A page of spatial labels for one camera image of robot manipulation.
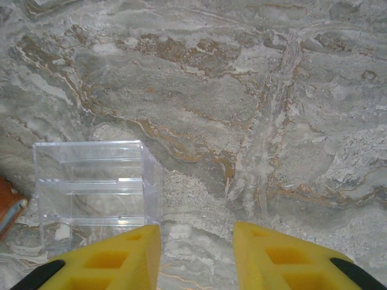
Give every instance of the transparent acrylic container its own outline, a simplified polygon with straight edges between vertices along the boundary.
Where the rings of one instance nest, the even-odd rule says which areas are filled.
[[[161,223],[163,171],[141,141],[36,143],[33,156],[45,250]]]

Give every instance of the brown leather item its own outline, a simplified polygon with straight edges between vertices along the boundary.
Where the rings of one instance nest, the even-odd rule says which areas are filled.
[[[0,178],[0,239],[4,237],[27,204],[28,201],[24,196],[17,193],[4,178]]]

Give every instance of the gray marble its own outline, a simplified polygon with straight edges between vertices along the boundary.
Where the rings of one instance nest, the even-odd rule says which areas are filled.
[[[160,289],[237,289],[237,220],[387,284],[385,1],[3,0],[0,29],[0,173],[31,197],[1,289],[47,260],[32,144],[133,138],[166,171]]]

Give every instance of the yellow gripper pad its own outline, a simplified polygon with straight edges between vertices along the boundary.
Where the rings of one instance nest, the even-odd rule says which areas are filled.
[[[145,225],[53,258],[65,265],[39,290],[155,290],[160,257],[160,227]]]
[[[360,290],[330,259],[347,256],[275,230],[237,222],[233,251],[240,290]]]

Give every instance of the marble surface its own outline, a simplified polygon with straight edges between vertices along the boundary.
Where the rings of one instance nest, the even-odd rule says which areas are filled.
[[[0,173],[31,197],[0,289],[47,260],[31,145],[133,138],[166,171],[159,289],[237,289],[237,220],[387,284],[385,1],[3,0],[0,30]]]

